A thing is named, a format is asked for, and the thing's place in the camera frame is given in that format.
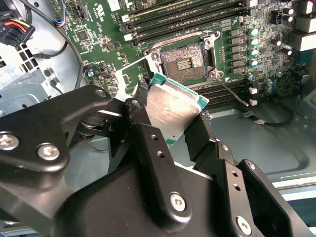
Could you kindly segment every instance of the screw hole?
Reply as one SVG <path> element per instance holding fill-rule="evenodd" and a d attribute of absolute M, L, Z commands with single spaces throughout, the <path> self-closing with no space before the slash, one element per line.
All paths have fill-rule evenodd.
<path fill-rule="evenodd" d="M 161 151 L 157 152 L 157 156 L 159 158 L 164 158 L 164 153 L 162 153 Z"/>
<path fill-rule="evenodd" d="M 157 141 L 157 140 L 158 140 L 157 136 L 156 136 L 156 135 L 154 135 L 154 134 L 153 134 L 153 135 L 151 135 L 151 137 L 152 137 L 152 139 L 153 139 L 153 140 L 155 140 L 155 141 Z"/>
<path fill-rule="evenodd" d="M 234 187 L 237 191 L 240 191 L 240 187 L 237 184 L 234 184 Z"/>

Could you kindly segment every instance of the small electronic component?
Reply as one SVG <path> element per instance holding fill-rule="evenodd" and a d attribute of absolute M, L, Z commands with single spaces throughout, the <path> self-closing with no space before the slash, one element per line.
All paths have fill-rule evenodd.
<path fill-rule="evenodd" d="M 240 38 L 239 37 L 231 38 L 230 42 L 231 42 L 231 44 L 239 44 L 240 43 Z"/>
<path fill-rule="evenodd" d="M 263 17 L 263 11 L 258 11 L 257 18 L 262 18 L 262 17 Z"/>
<path fill-rule="evenodd" d="M 115 45 L 112 44 L 112 43 L 109 43 L 107 48 L 108 48 L 109 51 L 113 51 L 115 49 Z"/>
<path fill-rule="evenodd" d="M 241 68 L 233 68 L 232 72 L 233 72 L 233 74 L 240 74 L 241 73 Z"/>
<path fill-rule="evenodd" d="M 231 51 L 232 51 L 232 53 L 239 52 L 240 51 L 240 46 L 239 45 L 232 46 L 231 47 Z"/>
<path fill-rule="evenodd" d="M 241 66 L 241 61 L 233 61 L 232 62 L 232 67 L 236 68 L 236 67 L 240 67 Z"/>
<path fill-rule="evenodd" d="M 78 31 L 78 32 L 77 32 L 77 36 L 78 36 L 78 38 L 79 38 L 80 41 L 89 39 L 89 36 L 88 36 L 88 34 L 87 34 L 87 32 L 86 32 L 85 30 L 83 30 L 83 31 Z"/>
<path fill-rule="evenodd" d="M 261 48 L 259 49 L 259 52 L 260 52 L 260 53 L 265 53 L 265 52 L 267 52 L 267 48 L 261 47 Z"/>
<path fill-rule="evenodd" d="M 160 53 L 168 78 L 177 82 L 200 79 L 207 76 L 201 44 L 190 44 Z"/>
<path fill-rule="evenodd" d="M 239 29 L 234 29 L 230 31 L 231 37 L 236 37 L 240 35 Z"/>
<path fill-rule="evenodd" d="M 240 53 L 234 53 L 234 54 L 232 54 L 232 59 L 233 59 L 233 60 L 238 60 L 238 59 L 240 59 Z"/>

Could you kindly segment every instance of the green circuit board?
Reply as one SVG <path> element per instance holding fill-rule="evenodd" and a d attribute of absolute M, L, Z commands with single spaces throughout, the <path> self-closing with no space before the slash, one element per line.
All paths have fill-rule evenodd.
<path fill-rule="evenodd" d="M 61 1 L 51 2 L 57 14 L 61 14 Z M 290 3 L 294 9 L 295 2 Z M 81 53 L 90 72 L 86 76 L 90 83 L 112 94 L 118 86 L 115 71 L 144 57 L 145 50 L 162 41 L 203 31 L 220 33 L 212 51 L 205 50 L 203 35 L 165 45 L 159 49 L 163 74 L 172 79 L 178 77 L 176 81 L 199 91 L 219 85 L 218 81 L 209 80 L 209 68 L 222 72 L 219 80 L 224 83 L 245 80 L 252 73 L 262 96 L 267 94 L 267 79 L 279 83 L 274 92 L 280 90 L 282 96 L 292 94 L 288 86 L 292 82 L 284 78 L 288 78 L 287 72 L 294 64 L 294 54 L 289 57 L 281 52 L 281 47 L 270 44 L 279 35 L 286 39 L 293 28 L 290 22 L 273 22 L 272 12 L 284 8 L 278 1 L 65 0 L 64 3 L 67 19 L 63 28 Z M 253 29 L 258 30 L 258 35 L 249 33 Z M 255 45 L 250 43 L 253 39 L 258 40 Z M 252 49 L 258 53 L 251 55 Z M 187 56 L 200 53 L 201 57 Z M 252 66 L 253 60 L 258 65 Z M 197 64 L 201 68 L 194 71 Z M 126 92 L 132 93 L 139 79 L 145 76 L 153 76 L 146 60 L 124 70 Z"/>

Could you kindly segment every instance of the black memory slot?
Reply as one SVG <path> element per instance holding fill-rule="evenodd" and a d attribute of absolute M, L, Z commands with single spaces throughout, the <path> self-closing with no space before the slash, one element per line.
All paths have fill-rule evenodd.
<path fill-rule="evenodd" d="M 137 15 L 137 14 L 143 13 L 145 11 L 154 10 L 154 9 L 160 8 L 162 6 L 166 6 L 166 5 L 169 5 L 169 4 L 176 3 L 177 1 L 179 1 L 179 0 L 170 0 L 170 1 L 165 1 L 163 3 L 160 3 L 160 4 L 159 3 L 158 4 L 154 4 L 154 5 L 150 6 L 150 7 L 139 9 L 139 10 L 136 10 L 136 11 L 134 11 L 132 13 L 129 13 L 129 16 Z"/>
<path fill-rule="evenodd" d="M 201 7 L 201 6 L 207 7 L 208 5 L 213 4 L 215 2 L 219 2 L 219 1 L 220 0 L 210 0 L 210 1 L 206 1 L 206 2 L 204 1 L 202 3 L 196 3 L 194 5 L 184 6 L 182 8 L 178 8 L 178 9 L 175 9 L 175 10 L 162 12 L 160 14 L 158 13 L 155 16 L 151 16 L 151 17 L 147 17 L 147 18 L 144 18 L 144 19 L 139 19 L 139 20 L 133 21 L 131 24 L 132 24 L 132 26 L 136 27 L 136 26 L 139 26 L 139 25 L 141 25 L 143 23 L 148 23 L 148 22 L 151 22 L 151 21 L 159 20 L 162 17 L 172 16 L 172 15 L 174 15 L 176 13 L 180 13 L 180 12 L 184 12 L 184 11 L 188 11 L 188 10 L 194 10 L 195 8 L 198 8 L 198 7 Z"/>
<path fill-rule="evenodd" d="M 191 15 L 186 15 L 186 16 L 183 16 L 183 17 L 179 17 L 177 19 L 174 19 L 174 20 L 169 20 L 167 22 L 161 22 L 161 23 L 157 23 L 155 24 L 155 29 L 159 29 L 161 27 L 165 27 L 165 26 L 168 26 L 170 24 L 175 24 L 177 22 L 182 22 L 182 21 L 187 21 L 187 20 L 190 20 L 190 19 L 193 19 L 193 18 L 196 18 L 196 17 L 203 17 L 203 16 L 206 16 L 210 13 L 213 13 L 215 11 L 221 11 L 221 10 L 230 10 L 230 9 L 234 9 L 235 7 L 238 6 L 238 3 L 230 3 L 228 5 L 224 5 L 224 6 L 220 6 L 220 7 L 215 7 L 215 8 L 212 8 L 212 9 L 206 9 L 202 12 L 199 12 L 198 14 L 191 14 Z M 149 27 L 145 27 L 145 28 L 142 28 L 142 29 L 139 29 L 139 30 L 136 30 L 134 31 L 133 33 L 143 33 L 143 32 L 146 32 L 148 30 L 151 30 L 152 29 L 152 26 L 149 26 Z"/>
<path fill-rule="evenodd" d="M 213 17 L 213 18 L 208 19 L 208 20 L 203 20 L 203 21 L 199 21 L 199 22 L 190 23 L 188 25 L 181 26 L 181 27 L 178 27 L 176 29 L 167 30 L 167 31 L 163 31 L 163 32 L 158 32 L 158 33 L 155 33 L 155 34 L 152 34 L 152 35 L 149 35 L 149 36 L 145 36 L 145 37 L 141 37 L 141 38 L 136 38 L 136 39 L 133 39 L 132 42 L 134 43 L 134 45 L 138 45 L 140 43 L 144 43 L 144 42 L 149 41 L 149 40 L 153 40 L 153 39 L 156 39 L 156 38 L 168 35 L 168 34 L 172 34 L 172 33 L 180 33 L 180 31 L 184 31 L 184 30 L 188 30 L 188 29 L 192 29 L 192 30 L 195 31 L 195 29 L 193 29 L 193 28 L 196 27 L 196 26 L 202 27 L 204 24 L 209 24 L 209 23 L 212 23 L 212 22 L 216 22 L 216 21 L 219 21 L 219 20 L 222 20 L 222 19 L 226 19 L 226 18 L 232 17 L 232 16 L 241 15 L 242 14 L 242 12 L 241 12 L 242 10 L 243 10 L 243 8 L 239 9 L 237 11 L 233 11 L 233 12 L 230 12 L 230 13 L 227 13 L 227 14 L 223 14 L 223 15 L 220 15 L 220 16 L 217 16 L 217 17 Z"/>

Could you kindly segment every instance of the pivot bolt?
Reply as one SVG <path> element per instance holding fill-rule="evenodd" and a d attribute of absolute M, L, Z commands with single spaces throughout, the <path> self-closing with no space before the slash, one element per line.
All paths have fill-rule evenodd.
<path fill-rule="evenodd" d="M 54 145 L 43 145 L 38 149 L 38 156 L 44 160 L 55 160 L 60 155 L 60 151 Z"/>
<path fill-rule="evenodd" d="M 186 202 L 179 194 L 170 195 L 171 205 L 177 211 L 184 211 L 186 209 Z"/>
<path fill-rule="evenodd" d="M 251 235 L 251 227 L 249 223 L 241 216 L 238 216 L 236 218 L 237 224 L 242 232 L 244 232 L 246 235 Z"/>
<path fill-rule="evenodd" d="M 0 134 L 0 150 L 10 151 L 20 144 L 19 139 L 11 134 Z"/>
<path fill-rule="evenodd" d="M 224 148 L 225 151 L 229 151 L 229 148 L 226 144 L 222 143 L 222 147 Z"/>
<path fill-rule="evenodd" d="M 248 162 L 248 165 L 250 166 L 250 168 L 252 168 L 253 170 L 256 169 L 255 165 L 253 163 L 251 163 L 250 161 Z"/>
<path fill-rule="evenodd" d="M 100 97 L 107 97 L 106 93 L 103 90 L 95 90 L 95 93 Z"/>

